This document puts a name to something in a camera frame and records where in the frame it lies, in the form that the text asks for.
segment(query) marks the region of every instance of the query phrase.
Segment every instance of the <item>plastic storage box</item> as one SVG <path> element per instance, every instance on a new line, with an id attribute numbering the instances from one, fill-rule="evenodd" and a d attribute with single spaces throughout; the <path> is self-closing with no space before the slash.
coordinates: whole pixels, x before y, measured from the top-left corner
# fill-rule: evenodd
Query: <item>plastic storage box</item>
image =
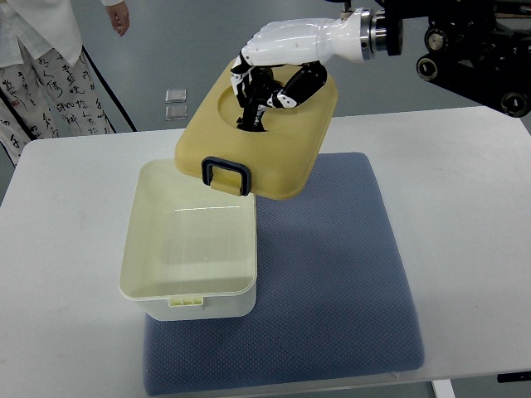
<path id="1" fill-rule="evenodd" d="M 256 205 L 185 176 L 172 159 L 141 169 L 119 280 L 160 321 L 230 318 L 256 301 Z"/>

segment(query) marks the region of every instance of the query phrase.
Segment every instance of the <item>blue mat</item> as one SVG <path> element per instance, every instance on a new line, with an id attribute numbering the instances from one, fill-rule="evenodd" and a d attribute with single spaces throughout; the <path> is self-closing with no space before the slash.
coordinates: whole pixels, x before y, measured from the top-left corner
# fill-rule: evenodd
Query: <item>blue mat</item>
<path id="1" fill-rule="evenodd" d="M 424 350 L 370 163 L 319 155 L 300 195 L 256 198 L 256 306 L 242 318 L 146 317 L 151 395 L 417 369 Z"/>

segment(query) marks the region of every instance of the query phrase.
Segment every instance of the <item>plastic box lid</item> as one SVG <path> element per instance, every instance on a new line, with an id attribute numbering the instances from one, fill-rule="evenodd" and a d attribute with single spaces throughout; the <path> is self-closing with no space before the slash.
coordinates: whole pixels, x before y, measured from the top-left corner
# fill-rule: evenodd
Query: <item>plastic box lid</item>
<path id="1" fill-rule="evenodd" d="M 234 195 L 246 195 L 248 188 L 271 199 L 295 197 L 308 180 L 334 114 L 338 98 L 334 80 L 329 76 L 321 90 L 296 108 L 268 109 L 262 119 L 266 131 L 253 133 L 236 128 L 242 109 L 231 87 L 231 65 L 178 140 L 175 163 L 181 172 Z M 298 69 L 282 66 L 273 72 L 285 84 Z M 230 167 L 215 165 L 208 181 L 206 159 Z"/>

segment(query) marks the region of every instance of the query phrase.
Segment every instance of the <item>white patterned pants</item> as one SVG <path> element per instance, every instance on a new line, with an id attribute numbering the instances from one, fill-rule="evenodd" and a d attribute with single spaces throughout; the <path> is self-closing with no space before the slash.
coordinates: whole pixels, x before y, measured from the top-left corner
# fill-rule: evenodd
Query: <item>white patterned pants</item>
<path id="1" fill-rule="evenodd" d="M 32 136 L 59 137 L 46 94 L 72 135 L 112 133 L 83 54 L 70 66 L 56 50 L 34 60 L 22 44 L 20 47 L 24 63 L 0 68 L 0 88 L 26 122 Z M 30 141 L 0 101 L 0 143 L 15 166 Z"/>

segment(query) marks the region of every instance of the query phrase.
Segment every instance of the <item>person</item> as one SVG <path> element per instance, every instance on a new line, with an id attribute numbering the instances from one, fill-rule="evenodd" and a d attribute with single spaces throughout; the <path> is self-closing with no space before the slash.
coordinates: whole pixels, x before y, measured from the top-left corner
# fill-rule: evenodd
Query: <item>person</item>
<path id="1" fill-rule="evenodd" d="M 123 36 L 129 29 L 124 0 L 101 2 Z M 59 136 L 46 95 L 72 135 L 113 133 L 82 53 L 71 0 L 0 0 L 0 89 L 11 104 L 0 101 L 0 143 L 14 166 L 32 139 Z"/>

